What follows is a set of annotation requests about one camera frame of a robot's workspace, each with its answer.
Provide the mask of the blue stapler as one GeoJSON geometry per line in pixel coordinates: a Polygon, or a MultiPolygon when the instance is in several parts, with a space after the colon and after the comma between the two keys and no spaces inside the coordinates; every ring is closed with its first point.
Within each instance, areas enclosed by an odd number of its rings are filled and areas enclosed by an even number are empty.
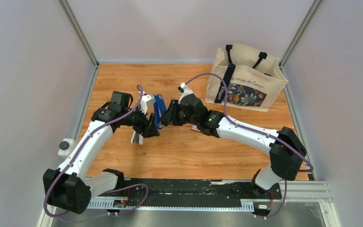
{"type": "Polygon", "coordinates": [[[161,123],[160,118],[166,111],[165,101],[161,94],[154,95],[154,98],[155,125],[158,130],[161,130],[163,128],[163,124],[161,123]]]}

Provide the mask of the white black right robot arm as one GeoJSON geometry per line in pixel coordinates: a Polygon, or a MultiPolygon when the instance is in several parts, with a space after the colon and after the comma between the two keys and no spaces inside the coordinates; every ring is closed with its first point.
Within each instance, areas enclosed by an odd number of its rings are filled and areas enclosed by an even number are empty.
{"type": "Polygon", "coordinates": [[[204,135],[238,141],[268,155],[269,165],[258,170],[251,181],[251,193],[257,198],[263,198],[281,180],[294,181],[306,156],[305,147],[291,128],[278,131],[238,121],[207,109],[195,95],[171,100],[160,121],[164,126],[191,124],[204,135]]]}

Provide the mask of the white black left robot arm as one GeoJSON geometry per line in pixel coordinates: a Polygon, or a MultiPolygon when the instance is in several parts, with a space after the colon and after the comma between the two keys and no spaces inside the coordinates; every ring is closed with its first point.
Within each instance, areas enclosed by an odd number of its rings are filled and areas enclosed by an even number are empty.
{"type": "Polygon", "coordinates": [[[65,213],[83,213],[91,199],[110,192],[120,196],[126,184],[122,172],[105,169],[95,177],[87,177],[88,170],[98,152],[121,126],[133,128],[131,143],[143,144],[145,138],[159,136],[155,115],[148,113],[149,106],[156,101],[154,95],[145,93],[138,86],[140,96],[130,107],[133,97],[129,93],[114,91],[111,100],[98,108],[91,118],[87,131],[79,142],[64,139],[60,143],[59,156],[64,161],[56,169],[47,169],[43,175],[45,198],[43,209],[48,206],[63,209],[65,213]]]}

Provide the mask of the white stapler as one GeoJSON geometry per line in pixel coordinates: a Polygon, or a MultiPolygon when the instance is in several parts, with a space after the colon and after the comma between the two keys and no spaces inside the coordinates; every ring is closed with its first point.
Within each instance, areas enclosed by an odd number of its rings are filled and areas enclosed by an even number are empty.
{"type": "Polygon", "coordinates": [[[139,144],[139,145],[143,145],[144,144],[144,137],[137,133],[136,131],[133,131],[132,137],[131,137],[131,144],[139,144]]]}

